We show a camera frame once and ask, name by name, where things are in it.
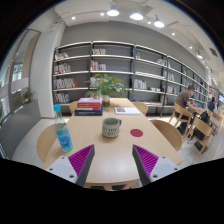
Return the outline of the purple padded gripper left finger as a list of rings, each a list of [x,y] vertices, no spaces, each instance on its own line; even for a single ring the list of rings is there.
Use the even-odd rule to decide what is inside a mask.
[[[94,155],[94,145],[87,146],[69,157],[60,156],[47,171],[83,187]]]

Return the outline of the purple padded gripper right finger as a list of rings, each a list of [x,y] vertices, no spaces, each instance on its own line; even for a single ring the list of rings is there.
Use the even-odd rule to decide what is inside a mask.
[[[143,186],[155,182],[179,170],[178,166],[168,157],[158,157],[137,145],[133,146],[132,155]]]

